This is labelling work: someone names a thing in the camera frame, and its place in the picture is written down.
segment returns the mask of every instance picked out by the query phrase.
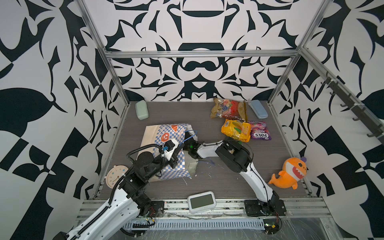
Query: blue case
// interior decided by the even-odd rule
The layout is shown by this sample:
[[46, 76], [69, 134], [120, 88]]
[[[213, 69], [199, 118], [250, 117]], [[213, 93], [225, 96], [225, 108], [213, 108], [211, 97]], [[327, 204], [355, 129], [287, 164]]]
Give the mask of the blue case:
[[264, 119], [268, 117], [268, 113], [266, 112], [265, 108], [259, 100], [252, 100], [248, 104], [259, 119]]

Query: shark plush toy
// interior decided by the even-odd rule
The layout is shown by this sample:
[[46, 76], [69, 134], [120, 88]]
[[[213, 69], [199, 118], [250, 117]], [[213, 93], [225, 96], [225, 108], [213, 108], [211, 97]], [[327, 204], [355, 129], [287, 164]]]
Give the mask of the shark plush toy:
[[292, 187], [293, 189], [297, 189], [297, 181], [307, 174], [306, 161], [307, 159], [305, 157], [301, 159], [296, 157], [287, 159], [284, 162], [283, 170], [279, 172], [279, 177], [276, 178], [275, 174], [273, 174], [268, 184], [272, 183], [279, 188]]

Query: black and white patterned wall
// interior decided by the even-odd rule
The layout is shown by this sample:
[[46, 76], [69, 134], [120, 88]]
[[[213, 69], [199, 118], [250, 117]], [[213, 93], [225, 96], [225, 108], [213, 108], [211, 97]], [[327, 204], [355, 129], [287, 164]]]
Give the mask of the black and white patterned wall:
[[[312, 51], [359, 99], [384, 119], [381, 0], [335, 0], [309, 43]], [[384, 237], [384, 146], [301, 58], [273, 103], [296, 154], [308, 158], [307, 177], [345, 237]]]
[[1, 239], [74, 224], [124, 102], [71, 0], [0, 3]]
[[113, 59], [132, 101], [268, 100], [289, 57]]
[[[109, 51], [295, 49], [319, 0], [86, 0]], [[288, 57], [115, 59], [128, 98], [267, 100]]]

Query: clock face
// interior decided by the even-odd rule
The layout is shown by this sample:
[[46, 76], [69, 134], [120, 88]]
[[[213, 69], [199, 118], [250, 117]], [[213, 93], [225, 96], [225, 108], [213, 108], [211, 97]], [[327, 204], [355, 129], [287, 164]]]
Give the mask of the clock face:
[[113, 188], [117, 181], [128, 171], [124, 165], [114, 166], [105, 177], [105, 182], [108, 187]]

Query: yellow candy package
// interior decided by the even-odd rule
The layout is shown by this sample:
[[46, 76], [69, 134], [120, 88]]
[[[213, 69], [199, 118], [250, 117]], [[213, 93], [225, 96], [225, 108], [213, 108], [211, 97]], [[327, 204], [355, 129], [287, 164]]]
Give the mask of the yellow candy package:
[[235, 140], [249, 142], [251, 138], [251, 125], [247, 122], [226, 119], [221, 132]]

